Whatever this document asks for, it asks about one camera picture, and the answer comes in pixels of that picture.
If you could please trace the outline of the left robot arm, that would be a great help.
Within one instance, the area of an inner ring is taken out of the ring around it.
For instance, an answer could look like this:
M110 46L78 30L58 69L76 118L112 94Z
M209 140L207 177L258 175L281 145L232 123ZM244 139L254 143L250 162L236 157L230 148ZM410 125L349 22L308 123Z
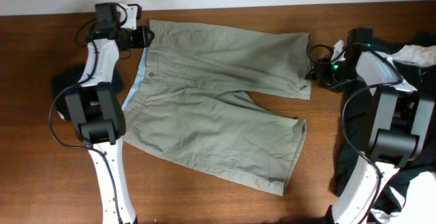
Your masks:
M146 26L119 29L115 36L96 31L87 44L82 77L65 92L72 125L95 167L103 223L137 223L123 167L126 122L112 85L120 50L150 46L155 34Z

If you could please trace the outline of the khaki shorts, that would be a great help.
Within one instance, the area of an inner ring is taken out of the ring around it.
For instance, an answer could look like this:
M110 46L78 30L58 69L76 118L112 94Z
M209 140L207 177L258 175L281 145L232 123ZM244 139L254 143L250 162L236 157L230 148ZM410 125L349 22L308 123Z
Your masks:
M123 105L124 140L161 159L283 195L307 124L259 107L250 93L308 100L310 35L161 20L150 27L155 39Z

